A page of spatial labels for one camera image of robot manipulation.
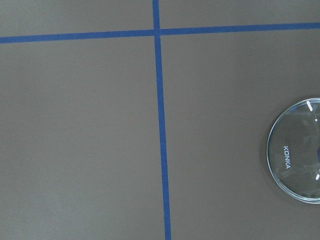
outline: circular object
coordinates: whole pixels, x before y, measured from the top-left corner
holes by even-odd
[[[320,204],[320,98],[303,100],[282,113],[266,152],[282,190],[305,203]]]

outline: gray surface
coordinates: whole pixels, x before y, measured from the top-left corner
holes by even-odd
[[[0,52],[0,239],[164,239],[153,38]]]
[[[319,30],[162,38],[173,240],[319,238],[268,169],[276,118],[320,95]]]
[[[320,21],[316,0],[160,0],[161,28]]]
[[[152,1],[1,0],[1,37],[153,28]]]

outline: blue line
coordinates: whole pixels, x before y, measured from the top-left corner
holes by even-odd
[[[160,137],[161,172],[162,172],[164,236],[165,236],[165,240],[171,240],[170,196],[169,196],[169,177],[168,177],[168,161],[167,161],[164,84],[163,84],[161,38],[160,38],[159,1],[152,0],[152,6],[153,6],[153,27],[154,27],[155,73],[156,73],[156,89],[157,89],[157,100],[158,100],[158,121],[159,121],[159,137]]]
[[[299,29],[320,29],[320,22],[169,28],[169,29],[161,29],[160,34],[161,35],[213,34],[213,33],[236,33],[236,32],[299,30]]]
[[[153,29],[0,37],[0,44],[154,36]]]

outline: horizontal blue line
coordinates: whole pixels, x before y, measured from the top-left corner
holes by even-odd
[[[214,34],[214,33],[236,33],[236,32],[299,30],[299,29],[301,30],[302,29],[320,29],[320,22],[169,28],[169,29],[160,29],[160,35]],[[102,31],[102,32],[64,33],[64,34],[48,34],[48,35],[29,35],[29,36],[5,36],[5,37],[0,37],[0,44],[81,40],[81,39],[146,37],[146,36],[154,36],[155,34],[156,34],[156,31],[154,29],[147,29],[147,30]]]
[[[0,44],[81,40],[81,39],[145,37],[145,36],[153,36],[154,32],[155,31],[153,29],[148,29],[148,30],[102,31],[102,32],[30,35],[30,36],[5,36],[5,37],[0,37]]]
[[[213,33],[236,33],[236,32],[253,32],[253,31],[298,30],[298,29],[320,29],[320,22],[169,28],[169,29],[161,29],[160,34],[161,35],[213,34]]]

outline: gray tile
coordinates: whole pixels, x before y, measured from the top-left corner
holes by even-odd
[[[0,51],[0,239],[164,239],[153,38]]]
[[[162,37],[173,240],[316,239],[319,206],[274,182],[267,138],[319,97],[320,30]]]
[[[320,21],[314,0],[161,0],[161,28],[191,28]]]
[[[0,37],[153,28],[152,1],[1,0]]]

